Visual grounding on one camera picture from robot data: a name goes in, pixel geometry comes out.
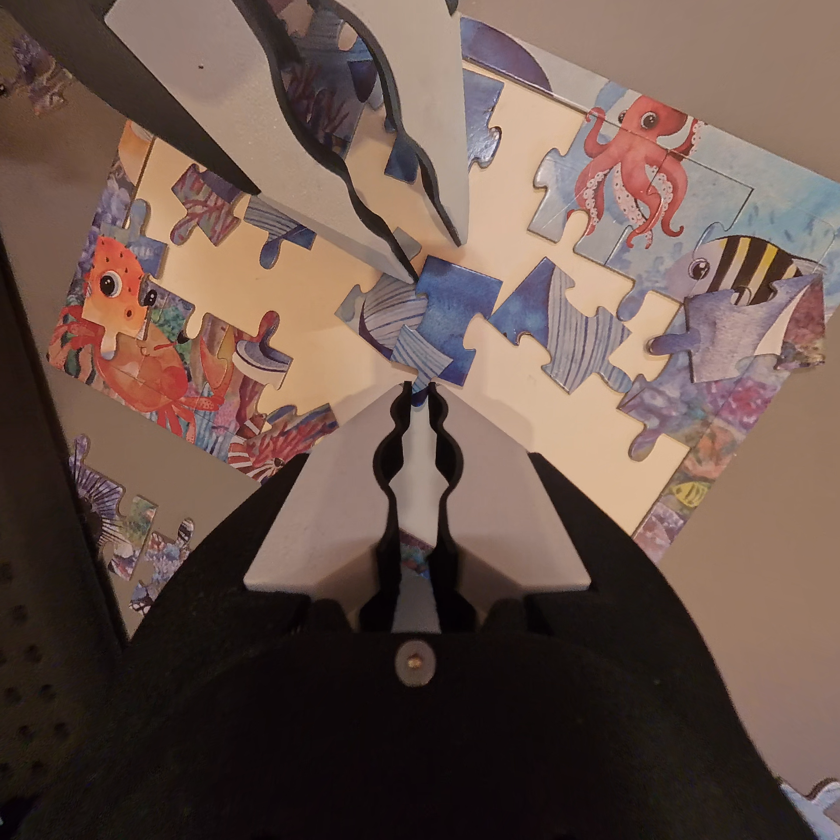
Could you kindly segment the pile of loose puzzle pieces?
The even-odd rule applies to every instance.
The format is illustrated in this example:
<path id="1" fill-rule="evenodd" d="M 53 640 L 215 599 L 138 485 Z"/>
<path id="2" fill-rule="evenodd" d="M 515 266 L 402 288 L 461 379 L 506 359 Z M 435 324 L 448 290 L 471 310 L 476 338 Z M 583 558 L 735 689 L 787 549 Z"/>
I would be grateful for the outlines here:
<path id="1" fill-rule="evenodd" d="M 157 531 L 158 506 L 141 496 L 121 511 L 124 487 L 88 466 L 89 447 L 87 435 L 73 439 L 70 474 L 96 555 L 132 635 L 192 551 L 195 524 L 183 519 L 174 536 Z"/>

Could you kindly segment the purple and navy puzzle piece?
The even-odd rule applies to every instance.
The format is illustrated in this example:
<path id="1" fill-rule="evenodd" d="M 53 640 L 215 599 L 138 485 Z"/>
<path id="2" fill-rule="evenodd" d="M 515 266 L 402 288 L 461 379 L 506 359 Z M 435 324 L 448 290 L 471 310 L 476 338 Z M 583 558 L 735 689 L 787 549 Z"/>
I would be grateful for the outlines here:
<path id="1" fill-rule="evenodd" d="M 716 382 L 739 376 L 739 364 L 753 358 L 767 333 L 804 291 L 822 285 L 820 272 L 770 284 L 771 299 L 740 306 L 734 290 L 706 292 L 685 300 L 686 330 L 651 339 L 652 355 L 689 354 L 690 379 Z"/>

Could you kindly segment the few scattered puzzle pieces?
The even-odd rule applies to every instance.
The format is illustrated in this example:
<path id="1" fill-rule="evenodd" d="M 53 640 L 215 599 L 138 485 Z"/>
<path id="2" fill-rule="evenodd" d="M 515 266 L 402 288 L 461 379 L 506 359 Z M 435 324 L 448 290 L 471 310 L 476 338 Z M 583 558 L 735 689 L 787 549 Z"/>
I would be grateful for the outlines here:
<path id="1" fill-rule="evenodd" d="M 839 838 L 839 780 L 823 780 L 808 794 L 784 781 L 780 787 L 816 838 Z"/>

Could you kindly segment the blue and striped puzzle piece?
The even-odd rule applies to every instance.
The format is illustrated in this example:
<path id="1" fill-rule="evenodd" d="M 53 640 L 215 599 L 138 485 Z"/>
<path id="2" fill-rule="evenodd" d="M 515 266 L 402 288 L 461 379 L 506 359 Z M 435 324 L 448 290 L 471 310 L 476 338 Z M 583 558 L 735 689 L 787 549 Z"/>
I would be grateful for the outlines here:
<path id="1" fill-rule="evenodd" d="M 543 258 L 489 323 L 511 343 L 518 344 L 523 335 L 540 343 L 550 354 L 542 371 L 569 394 L 591 375 L 599 375 L 615 392 L 628 392 L 632 382 L 610 356 L 631 332 L 603 307 L 584 315 L 567 298 L 573 286 L 567 273 Z"/>

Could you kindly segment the purple seahorse loose piece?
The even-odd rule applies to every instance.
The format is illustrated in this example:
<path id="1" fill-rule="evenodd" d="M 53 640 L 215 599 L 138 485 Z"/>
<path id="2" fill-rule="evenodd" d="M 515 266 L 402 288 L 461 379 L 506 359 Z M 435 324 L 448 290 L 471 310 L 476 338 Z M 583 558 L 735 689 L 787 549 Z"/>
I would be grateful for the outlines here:
<path id="1" fill-rule="evenodd" d="M 68 69 L 27 34 L 13 39 L 12 52 L 17 72 L 14 77 L 2 77 L 1 97 L 24 92 L 38 116 L 63 108 L 67 104 L 65 93 L 74 81 Z"/>

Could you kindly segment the orange pufferfish puzzle piece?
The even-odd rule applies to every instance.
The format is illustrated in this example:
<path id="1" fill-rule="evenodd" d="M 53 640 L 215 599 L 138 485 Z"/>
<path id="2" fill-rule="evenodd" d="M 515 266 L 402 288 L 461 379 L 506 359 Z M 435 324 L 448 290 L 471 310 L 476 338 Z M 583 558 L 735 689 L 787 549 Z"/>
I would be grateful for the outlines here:
<path id="1" fill-rule="evenodd" d="M 110 361 L 120 334 L 136 339 L 144 330 L 154 290 L 141 297 L 145 272 L 137 256 L 116 238 L 100 235 L 85 278 L 83 321 L 93 324 L 99 353 Z"/>

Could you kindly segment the pale striped whale puzzle piece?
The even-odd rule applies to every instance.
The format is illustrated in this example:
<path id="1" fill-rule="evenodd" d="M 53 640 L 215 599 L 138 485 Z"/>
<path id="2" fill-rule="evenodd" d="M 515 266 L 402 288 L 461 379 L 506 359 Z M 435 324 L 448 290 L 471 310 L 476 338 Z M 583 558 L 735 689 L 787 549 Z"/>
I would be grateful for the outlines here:
<path id="1" fill-rule="evenodd" d="M 402 326 L 416 328 L 426 308 L 426 295 L 417 295 L 413 286 L 382 275 L 367 292 L 353 287 L 334 315 L 390 360 Z"/>

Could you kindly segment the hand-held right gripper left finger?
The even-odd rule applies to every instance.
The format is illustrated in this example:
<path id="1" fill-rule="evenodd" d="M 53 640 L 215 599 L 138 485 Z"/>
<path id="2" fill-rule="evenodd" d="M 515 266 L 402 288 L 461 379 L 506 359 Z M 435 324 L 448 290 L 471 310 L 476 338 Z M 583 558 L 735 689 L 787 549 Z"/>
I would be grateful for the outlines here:
<path id="1" fill-rule="evenodd" d="M 402 579 L 391 481 L 411 393 L 394 386 L 314 446 L 245 574 L 249 590 L 334 600 L 362 630 L 391 632 Z"/>

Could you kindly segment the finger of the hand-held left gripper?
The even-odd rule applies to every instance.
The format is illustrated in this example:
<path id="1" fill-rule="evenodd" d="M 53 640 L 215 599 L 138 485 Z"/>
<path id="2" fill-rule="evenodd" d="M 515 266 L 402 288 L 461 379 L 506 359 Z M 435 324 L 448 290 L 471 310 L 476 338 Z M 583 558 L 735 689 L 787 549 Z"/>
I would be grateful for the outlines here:
<path id="1" fill-rule="evenodd" d="M 380 73 L 392 124 L 417 159 L 449 238 L 469 236 L 466 107 L 458 2 L 337 1 Z"/>
<path id="2" fill-rule="evenodd" d="M 344 160 L 291 105 L 296 46 L 268 2 L 118 1 L 105 23 L 259 190 L 259 198 L 380 272 L 417 275 Z"/>

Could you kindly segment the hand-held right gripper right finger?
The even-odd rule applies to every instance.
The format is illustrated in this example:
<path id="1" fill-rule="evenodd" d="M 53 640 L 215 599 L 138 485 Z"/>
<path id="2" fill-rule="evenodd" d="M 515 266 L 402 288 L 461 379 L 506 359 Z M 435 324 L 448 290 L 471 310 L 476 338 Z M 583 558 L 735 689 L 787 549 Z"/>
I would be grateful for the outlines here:
<path id="1" fill-rule="evenodd" d="M 442 386 L 427 405 L 446 483 L 427 559 L 441 631 L 472 632 L 501 600 L 588 589 L 527 450 Z"/>

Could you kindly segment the black perforated pad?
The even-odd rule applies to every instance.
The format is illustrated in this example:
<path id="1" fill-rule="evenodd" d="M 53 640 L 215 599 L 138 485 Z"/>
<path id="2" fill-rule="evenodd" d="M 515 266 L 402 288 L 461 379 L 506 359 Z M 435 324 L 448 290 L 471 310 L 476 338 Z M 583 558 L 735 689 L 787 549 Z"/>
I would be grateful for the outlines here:
<path id="1" fill-rule="evenodd" d="M 1 271 L 2 838 L 104 838 L 88 750 L 119 634 L 5 244 Z"/>

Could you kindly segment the red coral navy puzzle piece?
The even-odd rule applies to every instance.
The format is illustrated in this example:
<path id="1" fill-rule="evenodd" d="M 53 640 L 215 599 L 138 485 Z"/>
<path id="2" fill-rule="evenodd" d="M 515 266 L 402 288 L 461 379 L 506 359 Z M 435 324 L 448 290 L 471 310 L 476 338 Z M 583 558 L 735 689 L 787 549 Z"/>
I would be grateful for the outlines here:
<path id="1" fill-rule="evenodd" d="M 212 171 L 202 171 L 192 163 L 171 191 L 185 210 L 171 230 L 173 245 L 183 245 L 193 230 L 199 228 L 218 247 L 239 225 L 234 205 L 244 192 Z"/>

